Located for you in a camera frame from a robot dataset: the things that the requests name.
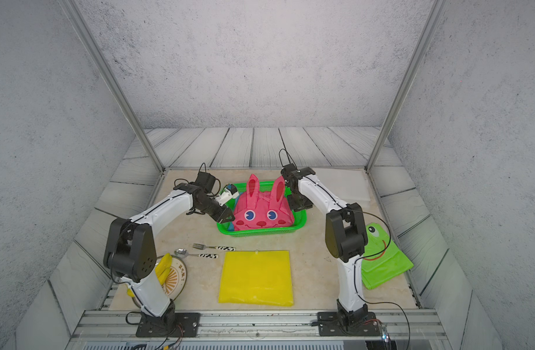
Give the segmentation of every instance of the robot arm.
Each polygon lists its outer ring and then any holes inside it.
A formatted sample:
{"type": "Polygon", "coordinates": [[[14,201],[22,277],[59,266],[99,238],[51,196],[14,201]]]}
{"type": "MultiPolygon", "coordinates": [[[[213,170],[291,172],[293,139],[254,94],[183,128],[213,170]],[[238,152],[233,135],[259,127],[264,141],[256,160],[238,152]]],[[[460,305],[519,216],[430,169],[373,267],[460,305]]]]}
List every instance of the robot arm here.
{"type": "Polygon", "coordinates": [[[170,221],[189,210],[208,214],[219,223],[234,220],[230,208],[224,205],[238,196],[235,186],[213,199],[211,193],[215,177],[207,172],[198,172],[197,179],[180,184],[157,204],[129,219],[118,218],[110,224],[104,266],[114,278],[127,282],[141,302],[141,311],[152,318],[162,318],[173,304],[153,273],[157,261],[154,239],[170,221]]]}
{"type": "Polygon", "coordinates": [[[340,284],[337,314],[345,329],[353,327],[369,317],[368,307],[361,299],[361,262],[368,243],[362,208],[339,199],[309,167],[297,169],[294,164],[287,164],[281,175],[291,189],[287,199],[292,210],[316,206],[326,215],[326,246],[336,258],[340,284]]]}

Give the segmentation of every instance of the fork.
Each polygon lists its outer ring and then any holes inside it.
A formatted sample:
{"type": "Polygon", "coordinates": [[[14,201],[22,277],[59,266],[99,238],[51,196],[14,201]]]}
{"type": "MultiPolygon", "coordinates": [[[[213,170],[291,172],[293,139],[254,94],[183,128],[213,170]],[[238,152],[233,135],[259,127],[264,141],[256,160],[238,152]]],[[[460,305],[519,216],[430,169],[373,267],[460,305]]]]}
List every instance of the fork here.
{"type": "Polygon", "coordinates": [[[199,250],[204,250],[206,248],[213,248],[213,249],[219,249],[219,250],[225,250],[225,251],[235,251],[236,250],[235,247],[220,247],[220,246],[213,247],[213,246],[208,246],[208,245],[199,244],[199,243],[194,243],[194,245],[192,247],[195,248],[195,249],[199,249],[199,250]]]}

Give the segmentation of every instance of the white panel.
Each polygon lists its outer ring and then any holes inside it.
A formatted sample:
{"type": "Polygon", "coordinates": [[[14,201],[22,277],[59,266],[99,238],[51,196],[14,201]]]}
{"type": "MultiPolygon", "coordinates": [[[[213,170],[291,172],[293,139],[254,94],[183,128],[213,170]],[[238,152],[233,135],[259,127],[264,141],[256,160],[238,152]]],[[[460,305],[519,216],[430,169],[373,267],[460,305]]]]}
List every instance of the white panel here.
{"type": "Polygon", "coordinates": [[[129,218],[147,208],[153,186],[108,183],[95,208],[129,218]]]}
{"type": "Polygon", "coordinates": [[[448,340],[430,339],[429,344],[431,345],[432,350],[452,350],[452,346],[450,346],[448,340]]]}
{"type": "Polygon", "coordinates": [[[472,287],[451,251],[446,253],[422,295],[423,306],[434,308],[453,349],[459,349],[468,316],[472,287]]]}
{"type": "MultiPolygon", "coordinates": [[[[368,159],[374,145],[378,131],[373,127],[331,127],[336,134],[338,134],[345,142],[350,144],[355,150],[368,159]]],[[[376,160],[376,165],[400,166],[402,163],[399,160],[396,152],[391,147],[382,147],[380,155],[376,160]]]]}
{"type": "Polygon", "coordinates": [[[366,158],[332,130],[328,128],[305,128],[305,130],[331,165],[365,166],[367,164],[366,158]]]}
{"type": "Polygon", "coordinates": [[[110,277],[75,242],[50,276],[50,282],[71,333],[83,312],[96,309],[110,287],[110,277]]]}
{"type": "Polygon", "coordinates": [[[252,128],[230,128],[211,166],[249,167],[252,128]]]}
{"type": "Polygon", "coordinates": [[[446,242],[432,216],[399,236],[404,254],[413,263],[411,277],[416,293],[421,293],[446,253],[446,242]]]}
{"type": "Polygon", "coordinates": [[[400,235],[430,215],[417,190],[392,194],[382,198],[394,233],[400,235]]]}
{"type": "MultiPolygon", "coordinates": [[[[147,134],[147,138],[149,139],[150,143],[153,147],[156,147],[161,142],[163,142],[168,136],[172,135],[176,132],[178,129],[150,129],[147,134]]],[[[137,157],[147,157],[148,154],[145,152],[145,149],[143,149],[143,145],[137,138],[131,142],[131,145],[127,149],[126,154],[124,155],[125,158],[137,158],[137,157]]]]}
{"type": "Polygon", "coordinates": [[[281,167],[279,151],[282,148],[283,140],[281,139],[279,129],[254,128],[251,166],[267,168],[281,167]]]}
{"type": "Polygon", "coordinates": [[[285,148],[297,166],[330,166],[324,154],[303,128],[279,128],[285,148]]]}
{"type": "Polygon", "coordinates": [[[228,128],[208,128],[176,159],[172,167],[199,167],[202,163],[207,166],[219,150],[222,140],[227,135],[228,128]]]}
{"type": "Polygon", "coordinates": [[[192,144],[203,129],[180,129],[155,148],[164,166],[172,163],[192,144]]]}
{"type": "Polygon", "coordinates": [[[75,241],[102,266],[110,223],[115,219],[115,216],[94,209],[75,237],[75,241]]]}
{"type": "Polygon", "coordinates": [[[110,181],[139,185],[154,185],[159,177],[151,158],[124,159],[110,181]]]}
{"type": "Polygon", "coordinates": [[[381,196],[415,188],[415,184],[403,166],[375,166],[370,175],[381,196]]]}
{"type": "Polygon", "coordinates": [[[17,327],[17,349],[61,350],[68,341],[67,325],[45,282],[17,327]]]}
{"type": "Polygon", "coordinates": [[[475,292],[472,293],[466,329],[462,340],[462,350],[473,349],[502,350],[501,337],[493,326],[491,319],[487,316],[475,292]]]}
{"type": "Polygon", "coordinates": [[[399,159],[393,148],[382,147],[375,165],[401,166],[402,161],[399,159]]]}
{"type": "Polygon", "coordinates": [[[330,127],[339,137],[351,145],[364,158],[370,157],[370,152],[376,142],[376,132],[370,127],[330,127]]]}
{"type": "Polygon", "coordinates": [[[324,186],[340,199],[358,202],[363,208],[370,205],[370,185],[364,170],[313,168],[324,186]]]}

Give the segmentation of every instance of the plastic sheet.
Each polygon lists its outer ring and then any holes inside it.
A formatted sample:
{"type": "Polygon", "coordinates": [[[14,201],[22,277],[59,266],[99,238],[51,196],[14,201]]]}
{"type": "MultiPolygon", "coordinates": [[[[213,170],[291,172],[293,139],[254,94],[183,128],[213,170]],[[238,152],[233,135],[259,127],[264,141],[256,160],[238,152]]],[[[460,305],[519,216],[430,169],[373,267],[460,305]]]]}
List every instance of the plastic sheet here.
{"type": "Polygon", "coordinates": [[[292,306],[289,251],[227,252],[219,302],[292,306]]]}

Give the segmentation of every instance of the cartoon eye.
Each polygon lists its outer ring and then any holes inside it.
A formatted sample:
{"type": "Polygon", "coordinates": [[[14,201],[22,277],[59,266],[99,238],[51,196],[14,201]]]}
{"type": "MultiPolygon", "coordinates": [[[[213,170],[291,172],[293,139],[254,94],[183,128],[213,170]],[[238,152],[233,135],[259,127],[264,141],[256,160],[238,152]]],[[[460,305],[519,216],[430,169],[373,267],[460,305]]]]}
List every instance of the cartoon eye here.
{"type": "Polygon", "coordinates": [[[256,213],[254,213],[253,210],[246,210],[246,213],[244,213],[244,217],[246,218],[246,220],[251,221],[254,220],[254,218],[256,217],[256,213]]]}
{"type": "Polygon", "coordinates": [[[270,211],[267,212],[267,218],[269,220],[275,220],[275,219],[277,219],[277,213],[275,211],[273,211],[273,210],[270,210],[270,211]]]}

